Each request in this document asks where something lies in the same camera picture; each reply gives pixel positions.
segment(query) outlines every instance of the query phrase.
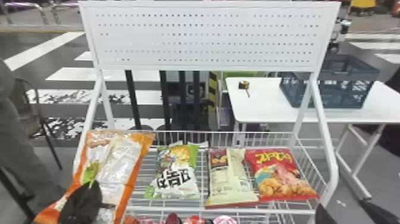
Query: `black chair leg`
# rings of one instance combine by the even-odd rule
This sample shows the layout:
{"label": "black chair leg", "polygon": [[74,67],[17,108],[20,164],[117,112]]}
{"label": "black chair leg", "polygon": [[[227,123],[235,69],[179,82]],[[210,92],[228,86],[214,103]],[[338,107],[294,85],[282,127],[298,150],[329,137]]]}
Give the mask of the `black chair leg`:
{"label": "black chair leg", "polygon": [[63,167],[62,167],[62,165],[61,165],[61,162],[60,162],[60,160],[58,159],[57,154],[55,153],[54,147],[53,147],[53,145],[51,144],[51,141],[50,141],[50,139],[49,139],[49,136],[48,136],[48,134],[47,134],[47,131],[46,131],[45,126],[43,125],[43,123],[42,123],[42,131],[43,131],[43,134],[45,135],[46,142],[47,142],[47,144],[49,145],[49,148],[50,148],[50,150],[51,150],[51,153],[53,154],[53,157],[54,157],[55,161],[57,162],[58,168],[59,168],[60,170],[62,170]]}
{"label": "black chair leg", "polygon": [[45,125],[45,127],[46,127],[47,130],[49,131],[50,135],[58,142],[58,139],[57,139],[57,137],[55,136],[55,134],[54,134],[54,132],[53,132],[53,128],[51,128],[51,127],[49,126],[49,124],[47,124],[47,122],[46,122],[45,120],[44,120],[44,121],[41,121],[41,123]]}
{"label": "black chair leg", "polygon": [[3,184],[4,188],[11,195],[11,197],[14,199],[14,201],[18,204],[18,206],[21,208],[21,210],[27,216],[26,223],[30,223],[35,218],[35,214],[30,209],[30,207],[26,204],[26,201],[21,199],[20,194],[18,193],[18,191],[16,190],[14,185],[11,183],[11,181],[8,179],[7,175],[4,173],[4,171],[1,168],[0,168],[0,181]]}

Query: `chip bag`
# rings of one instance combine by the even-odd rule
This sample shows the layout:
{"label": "chip bag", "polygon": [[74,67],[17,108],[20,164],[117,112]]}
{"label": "chip bag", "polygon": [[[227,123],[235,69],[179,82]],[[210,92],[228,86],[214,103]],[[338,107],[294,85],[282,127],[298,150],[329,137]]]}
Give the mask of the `chip bag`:
{"label": "chip bag", "polygon": [[260,192],[260,201],[307,200],[318,194],[301,179],[288,149],[246,150]]}
{"label": "chip bag", "polygon": [[144,198],[200,199],[195,177],[197,145],[159,147],[155,179]]}
{"label": "chip bag", "polygon": [[34,223],[57,224],[69,196],[80,186],[97,180],[102,204],[97,224],[121,223],[129,197],[135,187],[143,157],[154,138],[153,133],[124,133],[117,130],[89,131],[79,155],[71,187],[62,198],[41,211]]}
{"label": "chip bag", "polygon": [[206,209],[249,206],[258,203],[243,166],[244,148],[208,152],[209,192]]}

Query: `bottom shelf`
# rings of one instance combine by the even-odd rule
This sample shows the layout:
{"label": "bottom shelf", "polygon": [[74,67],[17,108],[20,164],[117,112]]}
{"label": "bottom shelf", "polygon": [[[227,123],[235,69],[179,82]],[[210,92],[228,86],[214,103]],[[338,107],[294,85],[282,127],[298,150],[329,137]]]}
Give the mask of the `bottom shelf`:
{"label": "bottom shelf", "polygon": [[[144,193],[154,178],[156,169],[157,146],[175,141],[203,142],[208,141],[210,147],[232,147],[235,135],[242,135],[245,148],[287,148],[291,133],[287,132],[156,132],[155,145],[143,159],[139,175],[136,180],[135,190],[129,200],[126,214],[135,217],[150,217],[155,223],[165,220],[170,213],[177,213],[182,220],[198,215],[204,219],[215,219],[221,215],[234,218],[238,223],[306,223],[310,215],[315,214],[318,200],[305,201],[271,201],[253,207],[231,207],[225,209],[210,209],[204,207],[208,195],[208,168],[207,150],[201,148],[196,164],[196,180],[201,193],[200,200],[172,200],[172,199],[144,199]],[[312,188],[320,195],[326,188],[326,182],[309,157],[300,141],[292,154],[303,179],[308,181]],[[248,178],[253,183],[253,190],[258,193],[252,170],[245,163]]]}

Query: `orange snack bag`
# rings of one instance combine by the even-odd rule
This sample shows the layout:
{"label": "orange snack bag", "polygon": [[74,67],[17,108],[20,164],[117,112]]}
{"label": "orange snack bag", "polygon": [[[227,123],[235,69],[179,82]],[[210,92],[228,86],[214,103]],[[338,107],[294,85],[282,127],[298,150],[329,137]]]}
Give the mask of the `orange snack bag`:
{"label": "orange snack bag", "polygon": [[318,194],[301,178],[295,159],[288,149],[246,150],[260,201],[307,200]]}
{"label": "orange snack bag", "polygon": [[153,133],[124,133],[117,130],[89,131],[71,187],[62,198],[41,211],[34,222],[57,224],[69,196],[88,181],[96,179],[103,203],[96,223],[120,224],[135,187],[143,157],[154,139]]}

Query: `white road marking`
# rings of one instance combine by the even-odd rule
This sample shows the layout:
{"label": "white road marking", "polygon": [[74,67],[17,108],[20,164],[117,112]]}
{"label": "white road marking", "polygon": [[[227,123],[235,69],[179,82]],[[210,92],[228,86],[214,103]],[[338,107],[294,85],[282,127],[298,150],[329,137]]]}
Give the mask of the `white road marking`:
{"label": "white road marking", "polygon": [[[41,104],[88,104],[92,90],[87,89],[39,89],[39,103]],[[34,90],[27,91],[29,101],[36,103]],[[128,90],[108,90],[111,102],[116,104],[130,104]],[[138,105],[162,105],[161,91],[137,90]]]}
{"label": "white road marking", "polygon": [[[157,70],[132,71],[135,82],[159,82],[160,75]],[[123,70],[103,70],[104,79],[108,82],[125,82]],[[47,81],[95,81],[94,68],[63,67],[47,77]]]}
{"label": "white road marking", "polygon": [[336,200],[336,202],[343,207],[347,207],[346,203],[342,202],[341,200]]}
{"label": "white road marking", "polygon": [[392,64],[400,64],[400,54],[375,54],[375,55]]}
{"label": "white road marking", "polygon": [[399,50],[400,43],[383,43],[383,42],[350,42],[350,44],[361,49],[376,49],[376,50]]}
{"label": "white road marking", "polygon": [[90,51],[85,51],[82,53],[80,56],[75,58],[76,61],[93,61],[92,59],[92,53]]}
{"label": "white road marking", "polygon": [[346,34],[346,39],[391,40],[391,39],[400,39],[400,35],[395,33],[348,33]]}
{"label": "white road marking", "polygon": [[34,46],[24,52],[7,58],[4,62],[10,67],[11,71],[16,70],[35,59],[49,53],[50,51],[63,46],[64,44],[72,41],[73,39],[81,36],[84,32],[68,32],[57,36],[49,41]]}
{"label": "white road marking", "polygon": [[[57,138],[62,139],[74,139],[78,136],[79,133],[83,131],[84,122],[76,122],[70,119],[63,119],[59,117],[49,117],[52,121],[49,122],[49,126],[53,128],[53,130],[62,130],[61,126],[67,126],[66,132],[60,133]],[[107,124],[105,120],[97,120],[96,122]],[[150,126],[153,130],[157,130],[161,125],[164,124],[164,119],[140,119],[140,123],[142,126],[147,125]],[[130,118],[116,118],[114,119],[115,128],[118,130],[129,130],[131,127],[135,126],[135,120]]]}

